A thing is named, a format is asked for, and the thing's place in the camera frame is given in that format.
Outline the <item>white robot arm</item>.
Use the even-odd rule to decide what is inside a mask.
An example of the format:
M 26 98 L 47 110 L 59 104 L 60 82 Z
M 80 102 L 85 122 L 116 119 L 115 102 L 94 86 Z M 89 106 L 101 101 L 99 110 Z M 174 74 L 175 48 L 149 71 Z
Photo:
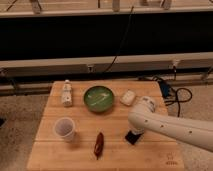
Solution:
M 155 110 L 153 98 L 141 97 L 128 115 L 131 131 L 138 134 L 150 130 L 213 152 L 213 122 L 161 115 Z

